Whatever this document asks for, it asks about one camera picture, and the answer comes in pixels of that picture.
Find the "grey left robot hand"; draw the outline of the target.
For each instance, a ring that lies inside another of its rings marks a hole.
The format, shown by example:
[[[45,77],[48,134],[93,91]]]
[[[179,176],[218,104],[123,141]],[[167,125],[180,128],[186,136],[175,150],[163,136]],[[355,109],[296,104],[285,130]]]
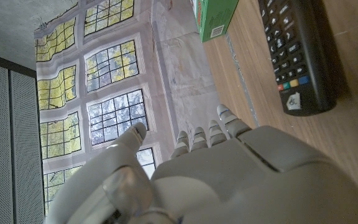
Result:
[[[225,105],[208,131],[178,135],[148,176],[133,124],[76,171],[46,223],[358,223],[358,186],[328,156],[271,126],[252,129]]]

